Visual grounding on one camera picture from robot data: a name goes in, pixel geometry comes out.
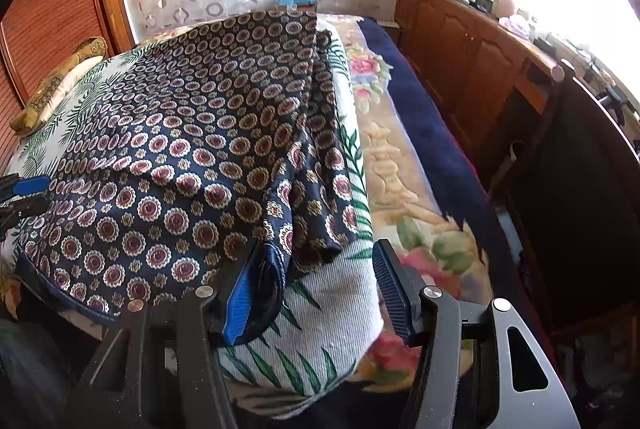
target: wooden sideboard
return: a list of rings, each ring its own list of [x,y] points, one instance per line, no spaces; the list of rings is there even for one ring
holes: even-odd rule
[[[532,134],[557,61],[453,0],[396,0],[398,46],[488,186],[508,145]]]

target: white pillow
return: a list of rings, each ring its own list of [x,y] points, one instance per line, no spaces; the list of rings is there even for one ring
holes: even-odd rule
[[[42,110],[40,110],[38,121],[40,123],[47,122],[58,105],[60,105],[60,102],[65,100],[66,94],[76,87],[78,80],[83,78],[89,70],[98,64],[98,62],[101,62],[102,59],[102,56],[98,56],[83,60],[73,70],[68,72],[56,88],[56,91],[51,95],[49,102],[47,102],[47,104],[42,107]]]

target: wooden cabinet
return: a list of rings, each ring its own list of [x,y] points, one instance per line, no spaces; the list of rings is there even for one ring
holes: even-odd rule
[[[487,163],[485,154],[496,149],[491,137],[506,102],[514,91],[527,100],[534,95],[532,108],[542,112],[545,97],[537,98],[540,90],[527,79],[527,66],[535,64],[550,83],[556,61],[453,0],[397,0],[396,21],[402,29],[399,47],[451,132],[476,167],[493,174],[500,155],[493,153]],[[514,134],[521,129],[514,125]]]

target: dark blue patterned fabric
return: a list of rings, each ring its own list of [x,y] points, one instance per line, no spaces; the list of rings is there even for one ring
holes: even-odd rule
[[[276,293],[287,269],[331,261],[356,225],[328,44],[314,14],[256,12],[144,53],[21,233],[41,279],[104,318],[210,284],[251,237],[275,271],[260,286]]]

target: silver bolt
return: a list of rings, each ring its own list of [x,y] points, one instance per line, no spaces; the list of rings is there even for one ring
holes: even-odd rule
[[[211,297],[213,295],[213,288],[209,285],[198,286],[196,288],[196,295],[201,298]]]
[[[431,297],[432,299],[442,297],[442,290],[440,290],[440,288],[438,288],[437,286],[426,286],[423,292],[427,297]]]
[[[501,312],[508,312],[511,310],[511,303],[507,299],[498,297],[497,299],[494,299],[494,308]]]
[[[130,312],[139,312],[144,307],[145,301],[143,301],[142,299],[133,299],[132,301],[129,301],[127,310],[129,310]]]

